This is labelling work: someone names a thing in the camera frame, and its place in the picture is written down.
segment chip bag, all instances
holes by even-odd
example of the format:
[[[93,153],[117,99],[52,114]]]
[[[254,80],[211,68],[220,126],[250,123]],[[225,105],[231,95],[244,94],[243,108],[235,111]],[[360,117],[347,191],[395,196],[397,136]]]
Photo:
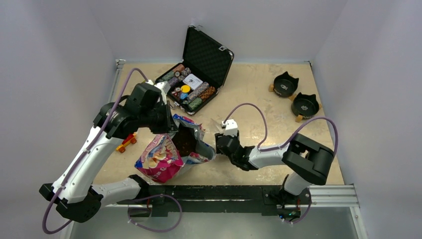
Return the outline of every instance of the chip bag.
[[[177,133],[158,134],[135,163],[145,176],[158,183],[180,175],[192,166],[215,158],[215,150],[202,139],[205,130],[190,118],[174,114]]]

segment black briefcase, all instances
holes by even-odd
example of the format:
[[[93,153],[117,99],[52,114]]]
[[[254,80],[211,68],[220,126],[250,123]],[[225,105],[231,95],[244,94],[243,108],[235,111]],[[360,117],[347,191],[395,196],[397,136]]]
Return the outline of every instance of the black briefcase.
[[[171,88],[167,93],[168,98],[182,111],[194,115],[218,95],[233,58],[234,53],[227,47],[195,26],[189,26],[182,61],[155,82],[169,82]]]

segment white wall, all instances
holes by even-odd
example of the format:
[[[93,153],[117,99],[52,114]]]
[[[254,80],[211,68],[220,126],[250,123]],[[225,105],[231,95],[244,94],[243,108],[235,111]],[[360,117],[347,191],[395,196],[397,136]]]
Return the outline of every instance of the white wall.
[[[38,189],[81,147],[115,62],[84,0],[1,1],[0,32],[1,238],[47,238]]]
[[[371,239],[422,235],[422,2],[350,0],[314,74]]]
[[[179,61],[187,26],[235,53],[235,61],[313,59],[347,0],[89,0],[118,58]]]

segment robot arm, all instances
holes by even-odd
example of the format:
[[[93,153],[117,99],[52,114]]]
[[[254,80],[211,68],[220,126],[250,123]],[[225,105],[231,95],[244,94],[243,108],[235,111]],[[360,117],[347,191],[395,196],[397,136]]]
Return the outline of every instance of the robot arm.
[[[155,134],[177,130],[166,101],[169,88],[167,82],[155,86],[151,81],[137,84],[130,96],[127,96],[125,104],[118,105],[112,113],[110,121],[94,146],[87,150],[114,103],[108,103],[101,108],[94,119],[94,126],[88,138],[67,170],[54,183],[43,184],[39,190],[41,195],[50,201],[58,189],[62,188],[54,203],[57,204],[56,210],[63,217],[82,223],[108,204],[144,197],[142,189],[146,189],[147,186],[137,175],[104,185],[92,185],[92,182],[111,153],[138,128],[148,127]],[[63,179],[71,167],[85,152],[85,156],[73,170],[67,183],[62,186]]]
[[[311,184],[325,185],[334,153],[328,147],[297,134],[285,147],[241,146],[237,123],[233,119],[222,123],[224,133],[215,134],[217,153],[229,157],[232,164],[245,170],[257,170],[271,165],[287,165],[294,173],[287,177],[282,191],[292,196],[301,194]]]

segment wooden floor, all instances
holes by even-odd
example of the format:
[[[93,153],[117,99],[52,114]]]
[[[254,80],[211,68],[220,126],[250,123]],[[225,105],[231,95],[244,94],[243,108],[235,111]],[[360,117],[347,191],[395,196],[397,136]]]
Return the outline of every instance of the wooden floor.
[[[141,69],[146,76],[155,80],[175,64],[125,64],[117,91],[121,89],[122,81],[133,67]],[[215,146],[214,134],[219,132],[218,124],[240,103],[256,104],[264,113],[268,123],[268,138],[263,145],[284,142],[301,123],[295,122],[295,116],[290,110],[291,101],[279,98],[268,92],[274,78],[288,71],[299,78],[299,88],[296,91],[304,94],[316,94],[317,87],[309,64],[233,64],[226,83],[218,96],[191,117],[195,122],[202,123],[206,129],[204,141]],[[130,94],[133,87],[142,82],[143,78],[135,72],[130,79],[125,94]],[[173,113],[188,116],[180,109]],[[317,116],[323,116],[323,108]],[[257,145],[264,137],[264,124],[258,111],[250,106],[239,108],[232,116],[237,121],[240,130],[240,142],[243,146]],[[327,122],[316,120],[308,124],[302,134],[333,148]],[[138,131],[138,143],[127,147],[121,154],[114,152],[94,180],[96,184],[105,184],[125,179],[128,175],[139,174],[134,168],[135,161],[140,157],[145,147],[153,139],[149,129]],[[183,175],[167,182],[170,185],[279,185],[286,174],[292,173],[287,166],[269,166],[256,171],[245,172],[232,165],[225,156],[218,155],[214,161],[198,165]],[[344,184],[337,158],[331,165],[327,184]]]

